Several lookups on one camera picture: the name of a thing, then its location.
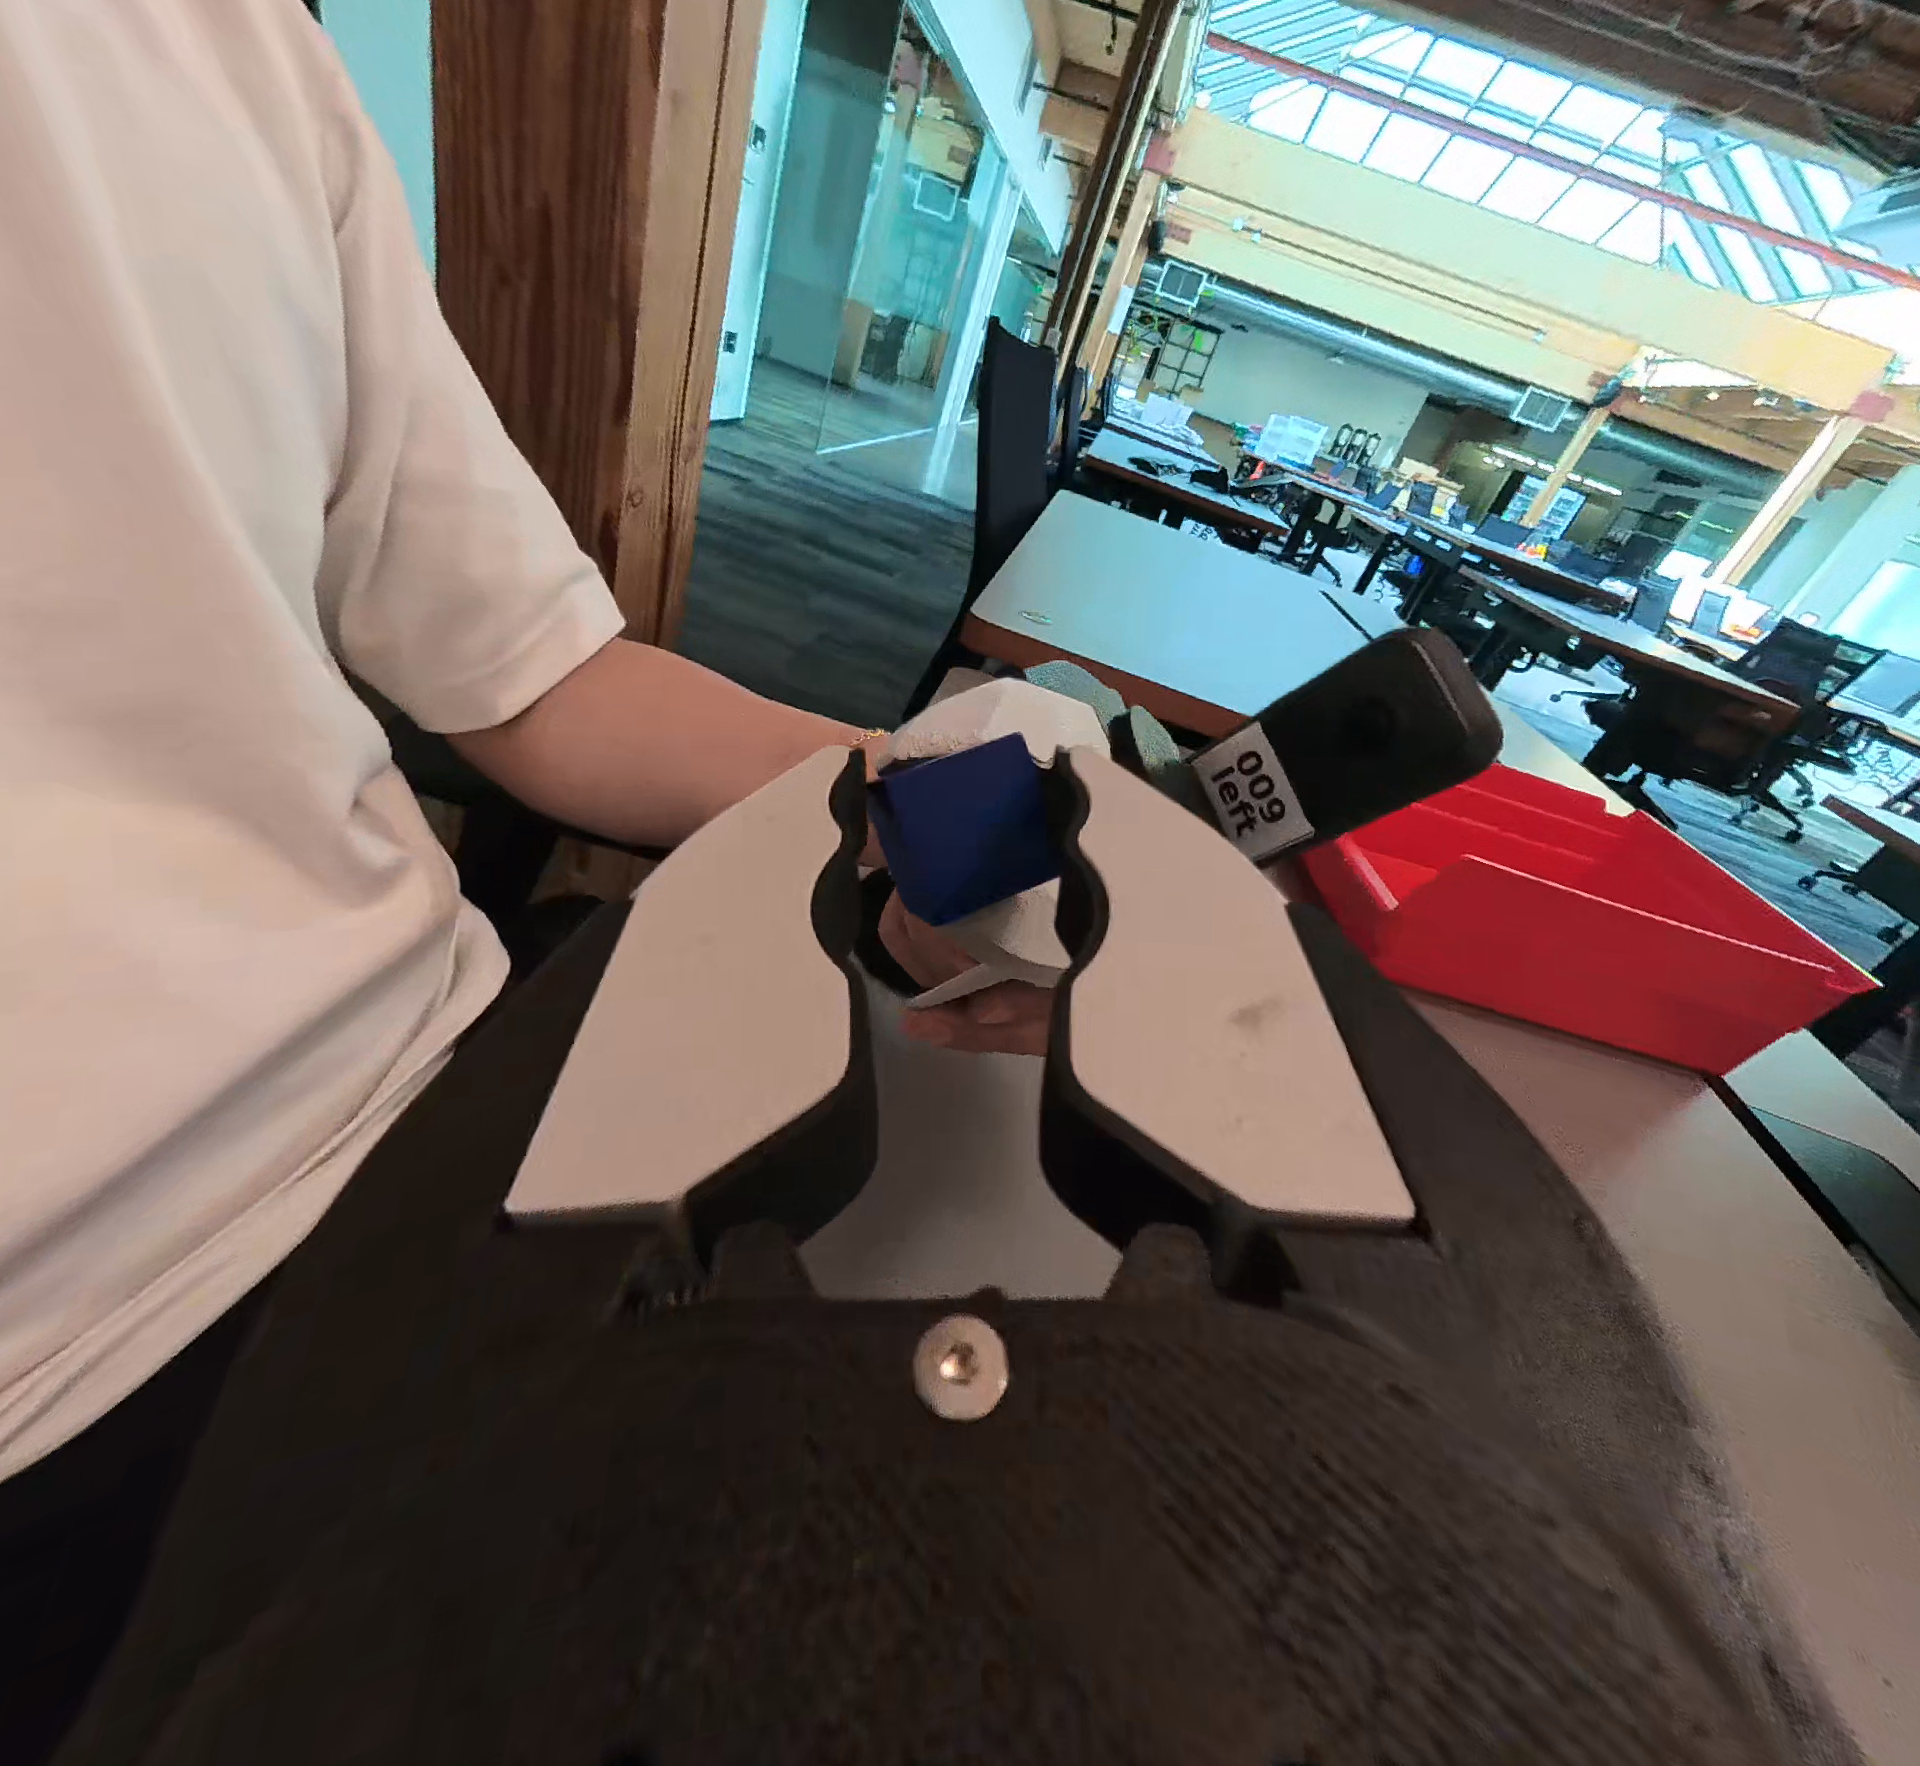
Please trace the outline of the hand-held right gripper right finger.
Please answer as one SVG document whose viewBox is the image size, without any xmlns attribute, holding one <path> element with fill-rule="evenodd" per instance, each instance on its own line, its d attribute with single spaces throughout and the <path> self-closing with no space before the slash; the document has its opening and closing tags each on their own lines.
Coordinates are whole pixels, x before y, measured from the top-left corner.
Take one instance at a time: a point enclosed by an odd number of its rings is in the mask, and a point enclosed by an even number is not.
<svg viewBox="0 0 1920 1766">
<path fill-rule="evenodd" d="M 1287 899 L 1213 817 L 1073 749 L 1044 778 L 1062 859 L 1040 1156 L 1110 1244 L 1408 1231 L 1417 1206 Z"/>
</svg>

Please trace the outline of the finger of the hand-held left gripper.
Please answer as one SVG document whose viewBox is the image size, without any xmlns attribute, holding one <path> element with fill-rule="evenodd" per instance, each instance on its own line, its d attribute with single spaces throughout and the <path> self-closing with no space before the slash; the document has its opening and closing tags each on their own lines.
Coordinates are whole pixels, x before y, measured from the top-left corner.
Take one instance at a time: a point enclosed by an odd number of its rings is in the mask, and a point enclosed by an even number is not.
<svg viewBox="0 0 1920 1766">
<path fill-rule="evenodd" d="M 998 678 L 940 697 L 903 722 L 886 741 L 884 762 L 925 765 L 1009 739 L 1034 765 L 1054 765 L 1073 751 L 1112 755 L 1108 729 L 1084 697 Z"/>
</svg>

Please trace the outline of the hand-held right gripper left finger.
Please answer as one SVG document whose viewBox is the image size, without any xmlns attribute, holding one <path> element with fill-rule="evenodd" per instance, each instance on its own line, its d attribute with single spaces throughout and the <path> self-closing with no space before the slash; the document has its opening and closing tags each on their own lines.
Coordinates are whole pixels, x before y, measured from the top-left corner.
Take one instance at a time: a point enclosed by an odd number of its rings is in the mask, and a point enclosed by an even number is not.
<svg viewBox="0 0 1920 1766">
<path fill-rule="evenodd" d="M 503 1200 L 519 1229 L 632 1223 L 685 1249 L 768 1223 L 804 1243 L 876 1165 L 857 970 L 869 766 L 827 749 L 636 888 Z"/>
</svg>

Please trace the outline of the small dark blue object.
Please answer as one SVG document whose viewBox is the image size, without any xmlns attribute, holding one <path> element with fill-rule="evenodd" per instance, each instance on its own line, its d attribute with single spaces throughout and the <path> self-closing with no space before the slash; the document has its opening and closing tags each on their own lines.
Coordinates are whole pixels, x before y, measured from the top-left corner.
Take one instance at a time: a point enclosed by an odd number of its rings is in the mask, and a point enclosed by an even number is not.
<svg viewBox="0 0 1920 1766">
<path fill-rule="evenodd" d="M 1046 771 L 1004 733 L 869 783 L 870 830 L 908 914 L 947 927 L 1059 878 Z"/>
</svg>

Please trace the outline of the red plastic bin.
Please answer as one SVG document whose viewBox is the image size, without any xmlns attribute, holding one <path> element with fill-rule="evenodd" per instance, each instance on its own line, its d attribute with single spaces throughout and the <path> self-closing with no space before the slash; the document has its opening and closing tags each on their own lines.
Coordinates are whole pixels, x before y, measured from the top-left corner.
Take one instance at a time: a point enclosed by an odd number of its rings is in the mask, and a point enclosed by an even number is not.
<svg viewBox="0 0 1920 1766">
<path fill-rule="evenodd" d="M 1644 811 L 1508 765 L 1301 868 L 1392 983 L 1702 1075 L 1876 986 Z"/>
</svg>

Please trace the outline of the person's left hand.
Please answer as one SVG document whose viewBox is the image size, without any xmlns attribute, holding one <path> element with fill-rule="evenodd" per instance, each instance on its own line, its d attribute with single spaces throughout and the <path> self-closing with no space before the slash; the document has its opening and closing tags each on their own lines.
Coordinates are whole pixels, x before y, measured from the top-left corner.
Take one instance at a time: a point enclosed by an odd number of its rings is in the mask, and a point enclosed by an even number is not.
<svg viewBox="0 0 1920 1766">
<path fill-rule="evenodd" d="M 908 976 L 924 986 L 946 984 L 977 962 L 947 930 L 913 915 L 898 894 L 886 899 L 878 940 Z M 921 1043 L 987 1056 L 1044 1056 L 1048 1048 L 1054 991 L 1009 981 L 941 1004 L 901 1013 L 901 1030 Z"/>
</svg>

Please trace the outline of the white wood-edged table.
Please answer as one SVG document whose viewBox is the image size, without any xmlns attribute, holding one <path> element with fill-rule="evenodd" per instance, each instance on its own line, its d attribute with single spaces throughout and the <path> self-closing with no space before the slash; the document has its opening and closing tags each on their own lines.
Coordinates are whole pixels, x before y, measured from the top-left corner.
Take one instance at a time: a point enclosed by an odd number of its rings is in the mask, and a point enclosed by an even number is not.
<svg viewBox="0 0 1920 1766">
<path fill-rule="evenodd" d="M 1062 493 L 962 612 L 952 651 L 1018 670 L 1068 659 L 1211 741 L 1401 628 L 1366 599 Z"/>
</svg>

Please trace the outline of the long office desk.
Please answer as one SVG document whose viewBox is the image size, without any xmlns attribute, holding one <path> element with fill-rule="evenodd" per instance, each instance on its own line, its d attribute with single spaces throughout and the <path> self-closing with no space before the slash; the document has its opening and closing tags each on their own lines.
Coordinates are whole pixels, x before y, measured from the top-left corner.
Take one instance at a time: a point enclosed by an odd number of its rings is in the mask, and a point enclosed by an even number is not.
<svg viewBox="0 0 1920 1766">
<path fill-rule="evenodd" d="M 1610 618 L 1496 578 L 1473 566 L 1491 558 L 1457 529 L 1427 521 L 1377 524 L 1425 558 L 1434 582 L 1459 582 L 1491 611 L 1469 665 L 1491 692 L 1524 659 L 1572 670 L 1614 664 L 1625 690 L 1598 697 L 1596 742 L 1583 769 L 1639 810 L 1661 817 L 1649 783 L 1692 783 L 1715 794 L 1747 794 L 1772 751 L 1799 724 L 1803 703 L 1669 645 L 1648 627 Z"/>
</svg>

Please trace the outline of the black office chair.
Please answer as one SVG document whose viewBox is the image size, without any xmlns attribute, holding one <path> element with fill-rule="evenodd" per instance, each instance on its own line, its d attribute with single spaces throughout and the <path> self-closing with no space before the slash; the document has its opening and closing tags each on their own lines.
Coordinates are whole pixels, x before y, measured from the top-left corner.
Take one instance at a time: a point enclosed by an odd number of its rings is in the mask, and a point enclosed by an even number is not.
<svg viewBox="0 0 1920 1766">
<path fill-rule="evenodd" d="M 959 664 L 977 664 L 962 633 L 972 605 L 1004 568 L 1054 494 L 1052 427 L 1057 368 L 1052 350 L 988 318 L 977 387 L 972 556 L 959 606 L 901 715 L 913 718 Z"/>
</svg>

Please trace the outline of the wooden pillar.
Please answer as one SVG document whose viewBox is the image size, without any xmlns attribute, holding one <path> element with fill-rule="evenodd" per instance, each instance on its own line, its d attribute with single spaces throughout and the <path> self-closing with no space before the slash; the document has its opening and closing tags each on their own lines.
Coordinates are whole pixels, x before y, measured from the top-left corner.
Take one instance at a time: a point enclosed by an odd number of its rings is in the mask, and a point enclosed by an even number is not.
<svg viewBox="0 0 1920 1766">
<path fill-rule="evenodd" d="M 667 647 L 688 599 L 766 0 L 431 0 L 441 310 Z"/>
</svg>

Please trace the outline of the person's white shirt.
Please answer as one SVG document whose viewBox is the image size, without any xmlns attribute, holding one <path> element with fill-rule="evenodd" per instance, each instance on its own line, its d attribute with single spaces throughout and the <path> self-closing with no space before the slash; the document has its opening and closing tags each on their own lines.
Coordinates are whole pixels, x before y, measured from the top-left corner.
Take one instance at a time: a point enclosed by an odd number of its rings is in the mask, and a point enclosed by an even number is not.
<svg viewBox="0 0 1920 1766">
<path fill-rule="evenodd" d="M 357 688 L 618 628 L 302 0 L 3 0 L 4 1476 L 273 1273 L 504 981 Z"/>
</svg>

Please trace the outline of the grey ceiling heater unit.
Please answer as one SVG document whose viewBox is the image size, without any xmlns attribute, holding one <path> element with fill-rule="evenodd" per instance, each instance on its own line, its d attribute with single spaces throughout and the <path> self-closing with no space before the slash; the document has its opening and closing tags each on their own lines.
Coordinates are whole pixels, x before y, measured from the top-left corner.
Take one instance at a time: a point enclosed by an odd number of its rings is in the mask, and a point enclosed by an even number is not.
<svg viewBox="0 0 1920 1766">
<path fill-rule="evenodd" d="M 1917 204 L 1917 171 L 1889 175 L 1862 192 L 1833 222 L 1833 237 L 1887 267 L 1917 272 Z"/>
</svg>

